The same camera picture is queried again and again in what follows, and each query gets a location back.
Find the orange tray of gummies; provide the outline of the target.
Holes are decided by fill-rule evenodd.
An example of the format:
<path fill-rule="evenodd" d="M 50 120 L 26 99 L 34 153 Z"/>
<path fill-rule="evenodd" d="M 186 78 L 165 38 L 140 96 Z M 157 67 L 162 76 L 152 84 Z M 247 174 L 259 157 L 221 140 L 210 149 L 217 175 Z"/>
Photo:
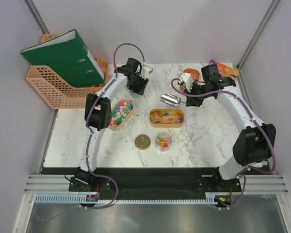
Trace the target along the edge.
<path fill-rule="evenodd" d="M 200 72 L 196 69 L 192 69 L 192 68 L 187 68 L 184 70 L 184 73 L 189 73 L 193 79 L 193 81 L 199 81 L 199 77 L 200 77 Z"/>

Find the silver metal scoop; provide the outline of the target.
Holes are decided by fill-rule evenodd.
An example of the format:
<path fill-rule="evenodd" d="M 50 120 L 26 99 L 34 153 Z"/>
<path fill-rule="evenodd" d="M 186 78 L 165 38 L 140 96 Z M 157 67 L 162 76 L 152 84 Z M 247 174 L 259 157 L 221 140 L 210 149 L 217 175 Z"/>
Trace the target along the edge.
<path fill-rule="evenodd" d="M 179 107 L 182 103 L 184 103 L 180 97 L 172 94 L 161 95 L 160 101 L 172 107 Z"/>

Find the beige tray of star candies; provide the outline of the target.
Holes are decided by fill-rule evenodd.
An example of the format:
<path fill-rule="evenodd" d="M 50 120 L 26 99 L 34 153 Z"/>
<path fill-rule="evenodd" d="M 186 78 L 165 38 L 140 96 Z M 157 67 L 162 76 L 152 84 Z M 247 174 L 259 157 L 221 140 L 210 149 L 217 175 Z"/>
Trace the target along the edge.
<path fill-rule="evenodd" d="M 119 130 L 132 115 L 134 105 L 132 100 L 120 100 L 112 109 L 109 129 Z"/>

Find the tan tray of popsicle candies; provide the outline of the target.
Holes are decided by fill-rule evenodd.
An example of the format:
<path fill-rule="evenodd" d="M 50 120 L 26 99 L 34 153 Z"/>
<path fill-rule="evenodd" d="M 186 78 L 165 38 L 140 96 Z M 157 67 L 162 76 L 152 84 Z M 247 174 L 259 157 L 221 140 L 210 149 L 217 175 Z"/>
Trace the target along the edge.
<path fill-rule="evenodd" d="M 185 121 L 185 114 L 180 109 L 153 109 L 149 120 L 155 128 L 179 128 Z"/>

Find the gold jar lid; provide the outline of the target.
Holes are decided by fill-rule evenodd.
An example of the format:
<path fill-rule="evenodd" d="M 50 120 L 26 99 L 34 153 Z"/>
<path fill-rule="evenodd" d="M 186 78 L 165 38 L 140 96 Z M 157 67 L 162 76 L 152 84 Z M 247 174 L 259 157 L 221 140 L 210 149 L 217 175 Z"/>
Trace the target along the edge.
<path fill-rule="evenodd" d="M 139 150 L 146 150 L 151 145 L 151 139 L 145 134 L 141 134 L 135 138 L 134 144 Z"/>

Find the clear plastic jar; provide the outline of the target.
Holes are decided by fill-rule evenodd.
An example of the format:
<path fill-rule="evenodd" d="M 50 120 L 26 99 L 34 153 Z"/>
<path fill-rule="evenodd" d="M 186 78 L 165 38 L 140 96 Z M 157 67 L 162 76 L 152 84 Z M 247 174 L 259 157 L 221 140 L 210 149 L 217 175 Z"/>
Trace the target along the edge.
<path fill-rule="evenodd" d="M 165 152 L 170 149 L 172 145 L 172 137 L 168 133 L 159 133 L 155 138 L 155 146 L 158 151 Z"/>

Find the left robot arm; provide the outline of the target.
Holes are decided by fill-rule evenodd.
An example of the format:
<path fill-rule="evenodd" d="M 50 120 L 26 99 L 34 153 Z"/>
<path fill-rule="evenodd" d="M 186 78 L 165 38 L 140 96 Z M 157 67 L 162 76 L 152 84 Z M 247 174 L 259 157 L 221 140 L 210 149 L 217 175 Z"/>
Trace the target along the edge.
<path fill-rule="evenodd" d="M 132 93 L 143 95 L 149 82 L 148 75 L 153 69 L 134 58 L 116 68 L 111 79 L 97 93 L 86 97 L 85 126 L 89 130 L 88 141 L 84 149 L 79 168 L 75 177 L 86 191 L 95 189 L 96 178 L 91 174 L 97 168 L 97 154 L 102 136 L 112 119 L 111 101 L 125 87 Z"/>

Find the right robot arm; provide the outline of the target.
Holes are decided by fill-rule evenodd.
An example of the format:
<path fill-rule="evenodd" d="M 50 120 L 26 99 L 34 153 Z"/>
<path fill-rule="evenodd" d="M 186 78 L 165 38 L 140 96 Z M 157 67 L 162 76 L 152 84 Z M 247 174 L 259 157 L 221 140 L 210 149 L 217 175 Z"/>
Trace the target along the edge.
<path fill-rule="evenodd" d="M 218 168 L 218 176 L 212 179 L 213 187 L 224 191 L 231 179 L 247 169 L 255 169 L 256 164 L 271 158 L 273 165 L 276 165 L 276 128 L 273 124 L 265 124 L 255 115 L 240 96 L 234 79 L 222 76 L 217 65 L 207 65 L 201 71 L 202 84 L 197 83 L 196 70 L 186 69 L 180 76 L 180 85 L 184 86 L 183 92 L 187 97 L 186 106 L 199 107 L 203 100 L 214 97 L 227 110 L 239 131 L 232 157 Z"/>

